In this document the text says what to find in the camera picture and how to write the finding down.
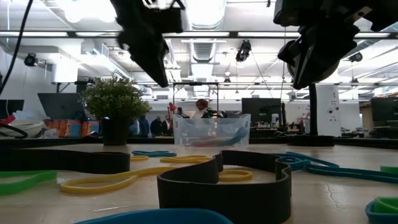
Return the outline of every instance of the green plastic piece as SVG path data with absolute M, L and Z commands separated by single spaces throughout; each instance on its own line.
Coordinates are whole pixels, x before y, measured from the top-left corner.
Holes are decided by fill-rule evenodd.
M 0 183 L 0 195 L 11 195 L 19 193 L 23 190 L 30 189 L 36 184 L 53 180 L 57 178 L 57 171 L 45 170 L 45 171 L 13 171 L 13 172 L 0 172 L 1 177 L 18 177 L 23 175 L 31 175 L 28 179 L 20 180 L 12 183 Z
M 377 197 L 374 200 L 374 212 L 398 214 L 398 197 Z
M 398 167 L 380 166 L 381 172 L 388 172 L 391 174 L 398 174 Z

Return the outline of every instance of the red hair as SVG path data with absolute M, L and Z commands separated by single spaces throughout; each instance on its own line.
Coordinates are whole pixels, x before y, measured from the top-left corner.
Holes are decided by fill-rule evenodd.
M 203 106 L 205 106 L 206 108 L 209 107 L 209 102 L 207 102 L 207 100 L 205 100 L 205 99 L 199 99 L 199 100 L 197 101 L 196 105 L 197 105 L 198 103 L 201 104 L 201 105 L 203 105 Z

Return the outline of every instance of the transparent storage container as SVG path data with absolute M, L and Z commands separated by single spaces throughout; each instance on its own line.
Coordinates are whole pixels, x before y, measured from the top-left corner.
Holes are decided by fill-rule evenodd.
M 247 147 L 250 114 L 240 118 L 187 119 L 173 115 L 174 144 L 191 147 Z

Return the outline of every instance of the yellow rubber band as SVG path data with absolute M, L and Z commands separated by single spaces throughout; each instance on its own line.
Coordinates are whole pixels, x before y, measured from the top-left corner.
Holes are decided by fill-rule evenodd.
M 209 161 L 210 159 L 211 158 L 207 156 L 179 156 L 161 158 L 160 162 L 198 164 L 201 162 Z
M 153 167 L 148 169 L 134 170 L 129 172 L 123 172 L 119 174 L 104 175 L 101 177 L 87 177 L 76 180 L 68 180 L 61 184 L 61 191 L 68 194 L 102 194 L 106 192 L 111 192 L 114 190 L 121 189 L 132 184 L 138 178 L 147 175 L 161 174 L 165 171 L 175 169 L 177 167 Z M 126 180 L 122 180 L 115 184 L 109 184 L 101 187 L 76 187 L 78 184 L 88 184 L 88 183 L 104 183 L 114 180 L 119 180 L 128 177 Z
M 225 177 L 224 175 L 228 174 L 239 174 L 242 176 L 238 177 Z M 225 182 L 240 182 L 245 180 L 251 180 L 253 178 L 253 174 L 250 171 L 246 170 L 224 170 L 220 172 L 220 181 Z
M 148 160 L 149 156 L 131 156 L 130 157 L 130 161 L 134 162 L 134 161 L 145 161 Z
M 160 159 L 161 162 L 172 162 L 172 163 L 201 163 L 209 161 L 211 158 L 206 156 L 183 156 L 183 157 L 166 157 Z M 132 156 L 130 158 L 131 161 L 144 161 L 148 160 L 147 156 Z M 106 192 L 112 192 L 114 190 L 121 189 L 123 187 L 127 187 L 131 185 L 134 181 L 139 179 L 140 177 L 144 177 L 147 175 L 157 175 L 163 172 L 179 168 L 179 167 L 153 167 L 141 170 L 134 170 L 129 172 L 123 172 L 119 174 L 111 174 L 104 175 L 101 177 L 87 177 L 76 180 L 68 180 L 61 184 L 61 191 L 68 194 L 79 194 L 79 195 L 88 195 L 88 194 L 103 194 Z M 238 177 L 226 177 L 228 174 L 239 174 L 242 176 Z M 126 180 L 122 180 L 115 184 L 109 184 L 101 187 L 77 187 L 78 184 L 88 184 L 88 183 L 106 183 L 114 180 L 119 180 L 127 178 Z M 220 172 L 220 181 L 225 182 L 239 182 L 250 180 L 252 178 L 252 173 L 246 170 L 224 170 Z

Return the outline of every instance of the black monitor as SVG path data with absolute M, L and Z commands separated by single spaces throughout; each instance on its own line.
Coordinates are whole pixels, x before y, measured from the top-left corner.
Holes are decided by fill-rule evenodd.
M 0 100 L 0 119 L 6 119 L 8 115 L 22 111 L 24 109 L 24 102 L 24 100 Z
M 281 111 L 280 98 L 242 98 L 242 114 L 251 114 L 252 123 L 271 123 L 272 114 L 278 114 L 281 121 Z
M 372 98 L 373 121 L 398 121 L 398 97 Z
M 83 103 L 78 93 L 38 93 L 44 112 L 51 119 L 84 119 Z

